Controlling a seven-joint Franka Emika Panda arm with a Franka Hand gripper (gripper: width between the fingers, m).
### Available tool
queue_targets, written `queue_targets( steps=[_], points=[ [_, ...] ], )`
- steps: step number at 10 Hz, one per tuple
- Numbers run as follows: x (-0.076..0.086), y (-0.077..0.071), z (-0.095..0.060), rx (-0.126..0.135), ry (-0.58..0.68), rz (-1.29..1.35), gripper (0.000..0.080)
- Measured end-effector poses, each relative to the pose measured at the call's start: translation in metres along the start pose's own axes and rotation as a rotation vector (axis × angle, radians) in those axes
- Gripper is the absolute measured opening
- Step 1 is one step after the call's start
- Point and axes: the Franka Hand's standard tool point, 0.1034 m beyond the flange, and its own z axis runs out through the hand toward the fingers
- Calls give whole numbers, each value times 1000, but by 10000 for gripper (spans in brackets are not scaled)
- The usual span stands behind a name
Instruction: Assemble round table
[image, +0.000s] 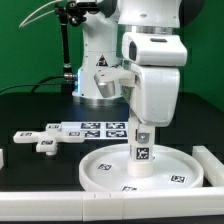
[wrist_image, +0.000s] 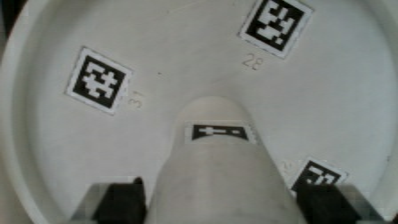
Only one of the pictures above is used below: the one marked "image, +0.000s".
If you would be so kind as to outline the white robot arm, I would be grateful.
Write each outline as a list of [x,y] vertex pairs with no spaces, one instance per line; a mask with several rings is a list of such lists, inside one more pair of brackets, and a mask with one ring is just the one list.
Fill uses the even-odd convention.
[[73,96],[90,105],[125,99],[151,128],[170,124],[187,49],[173,31],[206,0],[75,0],[84,12],[84,55]]

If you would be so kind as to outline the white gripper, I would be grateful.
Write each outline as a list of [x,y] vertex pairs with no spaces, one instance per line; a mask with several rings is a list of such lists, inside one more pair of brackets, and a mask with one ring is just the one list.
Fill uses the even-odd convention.
[[170,124],[177,102],[180,73],[173,67],[140,66],[131,64],[134,72],[134,86],[122,86],[122,95],[145,125],[137,129],[137,142],[149,142],[148,126],[166,127]]

